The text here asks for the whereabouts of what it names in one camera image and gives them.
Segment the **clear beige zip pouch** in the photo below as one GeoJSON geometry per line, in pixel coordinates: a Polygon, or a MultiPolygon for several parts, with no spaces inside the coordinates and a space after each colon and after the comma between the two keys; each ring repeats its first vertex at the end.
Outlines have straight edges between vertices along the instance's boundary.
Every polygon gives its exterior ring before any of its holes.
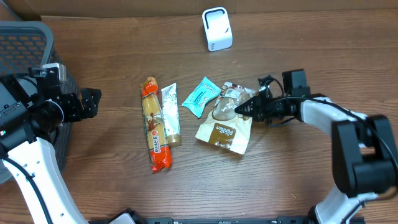
{"type": "Polygon", "coordinates": [[[257,91],[225,82],[214,108],[195,135],[198,140],[243,155],[251,135],[252,118],[234,109],[255,96],[257,91]]]}

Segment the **teal wipes packet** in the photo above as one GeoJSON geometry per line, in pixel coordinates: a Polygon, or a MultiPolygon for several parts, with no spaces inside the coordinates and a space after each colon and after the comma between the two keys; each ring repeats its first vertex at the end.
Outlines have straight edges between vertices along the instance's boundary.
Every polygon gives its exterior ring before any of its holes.
{"type": "Polygon", "coordinates": [[[204,77],[182,103],[182,106],[188,108],[197,118],[201,118],[206,104],[216,98],[220,93],[221,88],[207,77],[204,77]]]}

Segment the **white Pantene tube gold cap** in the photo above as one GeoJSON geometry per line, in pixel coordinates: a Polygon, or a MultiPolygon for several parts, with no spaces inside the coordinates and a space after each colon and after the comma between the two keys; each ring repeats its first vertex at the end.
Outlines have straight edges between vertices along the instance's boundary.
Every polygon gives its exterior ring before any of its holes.
{"type": "Polygon", "coordinates": [[[161,89],[161,95],[162,113],[169,146],[180,146],[182,144],[182,140],[178,112],[177,84],[173,83],[161,89]]]}

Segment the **red snack package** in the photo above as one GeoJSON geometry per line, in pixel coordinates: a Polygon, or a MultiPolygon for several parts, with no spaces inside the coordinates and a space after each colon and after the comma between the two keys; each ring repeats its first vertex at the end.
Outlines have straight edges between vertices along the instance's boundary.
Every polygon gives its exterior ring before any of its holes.
{"type": "Polygon", "coordinates": [[[154,77],[140,84],[144,130],[153,173],[169,168],[172,155],[165,132],[164,118],[158,99],[159,86],[154,77]]]}

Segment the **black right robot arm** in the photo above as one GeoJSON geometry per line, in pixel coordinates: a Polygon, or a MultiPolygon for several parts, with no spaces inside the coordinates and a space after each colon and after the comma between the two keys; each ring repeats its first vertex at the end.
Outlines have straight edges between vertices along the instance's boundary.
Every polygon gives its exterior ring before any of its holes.
{"type": "Polygon", "coordinates": [[[280,97],[271,94],[272,76],[258,80],[259,94],[235,112],[255,121],[297,119],[331,137],[334,186],[306,216],[278,217],[276,223],[364,223],[356,214],[368,202],[397,187],[397,147],[388,118],[353,112],[320,93],[313,94],[303,69],[283,72],[280,97]]]}

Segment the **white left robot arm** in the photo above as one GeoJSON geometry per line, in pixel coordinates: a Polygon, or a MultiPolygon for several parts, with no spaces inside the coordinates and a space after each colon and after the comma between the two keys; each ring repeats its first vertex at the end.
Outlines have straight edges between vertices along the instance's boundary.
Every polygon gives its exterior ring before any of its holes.
{"type": "Polygon", "coordinates": [[[63,94],[56,75],[1,77],[13,104],[1,108],[1,161],[15,178],[34,223],[86,223],[59,170],[53,139],[63,123],[94,118],[101,91],[63,94]]]}

